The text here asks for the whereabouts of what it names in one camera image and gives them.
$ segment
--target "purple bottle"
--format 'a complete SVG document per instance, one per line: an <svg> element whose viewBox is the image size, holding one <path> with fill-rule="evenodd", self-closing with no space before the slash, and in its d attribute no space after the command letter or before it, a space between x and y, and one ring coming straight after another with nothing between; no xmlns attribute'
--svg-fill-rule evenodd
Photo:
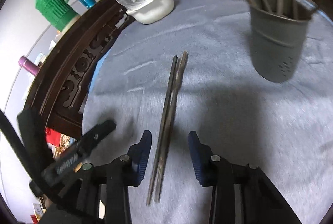
<svg viewBox="0 0 333 224"><path fill-rule="evenodd" d="M25 56L22 56L19 59L19 66L23 67L26 69L29 73L33 74L36 76L39 72L39 67L36 66L32 61L27 59Z"/></svg>

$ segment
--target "wooden chair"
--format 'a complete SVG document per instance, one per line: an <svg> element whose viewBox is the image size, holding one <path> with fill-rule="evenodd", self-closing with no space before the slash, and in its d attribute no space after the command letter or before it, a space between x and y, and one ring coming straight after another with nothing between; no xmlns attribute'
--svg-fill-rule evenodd
<svg viewBox="0 0 333 224"><path fill-rule="evenodd" d="M64 34L36 75L24 108L37 109L44 127L79 139L79 109L98 60L134 21L116 0L101 0ZM125 16L120 27L116 24Z"/></svg>

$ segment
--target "gray cup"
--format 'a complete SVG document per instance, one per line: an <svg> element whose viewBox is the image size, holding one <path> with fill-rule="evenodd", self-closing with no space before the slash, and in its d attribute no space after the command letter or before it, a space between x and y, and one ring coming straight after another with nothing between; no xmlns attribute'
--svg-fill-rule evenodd
<svg viewBox="0 0 333 224"><path fill-rule="evenodd" d="M283 0L283 15L270 14L263 9L262 0L255 0L258 8L250 6L252 42L250 56L256 71L272 82L290 79L302 52L310 12L299 2L299 20L293 20L292 0ZM277 0L268 0L276 12Z"/></svg>

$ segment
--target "blue tablecloth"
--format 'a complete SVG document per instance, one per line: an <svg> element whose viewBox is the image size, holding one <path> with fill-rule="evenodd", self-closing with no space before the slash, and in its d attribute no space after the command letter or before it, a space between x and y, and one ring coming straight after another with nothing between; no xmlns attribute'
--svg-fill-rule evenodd
<svg viewBox="0 0 333 224"><path fill-rule="evenodd" d="M249 7L242 0L175 0L151 25L134 22L94 75L83 131L112 118L117 129L92 153L95 165L153 135L141 186L129 188L133 223L206 223L211 188L196 181L188 133L231 163L258 164L304 224L333 202L333 31L316 14L294 77L271 83L249 57ZM189 53L159 204L146 207L149 177L173 55Z"/></svg>

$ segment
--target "metal screw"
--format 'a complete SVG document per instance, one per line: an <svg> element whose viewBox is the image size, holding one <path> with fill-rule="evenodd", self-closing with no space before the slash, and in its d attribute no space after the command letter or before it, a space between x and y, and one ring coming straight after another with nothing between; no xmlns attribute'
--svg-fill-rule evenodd
<svg viewBox="0 0 333 224"><path fill-rule="evenodd" d="M250 169L257 169L258 168L257 165L254 165L254 164L251 164L251 163L249 163L248 165L249 165Z"/></svg>
<svg viewBox="0 0 333 224"><path fill-rule="evenodd" d="M214 162L218 162L221 160L221 157L219 157L218 155L214 154L210 157L210 159Z"/></svg>
<svg viewBox="0 0 333 224"><path fill-rule="evenodd" d="M83 170L89 170L92 167L93 167L93 164L91 164L91 163L85 163L85 164L83 164L82 169Z"/></svg>
<svg viewBox="0 0 333 224"><path fill-rule="evenodd" d="M129 156L127 154L123 154L122 156L119 157L120 161L126 162L129 160Z"/></svg>

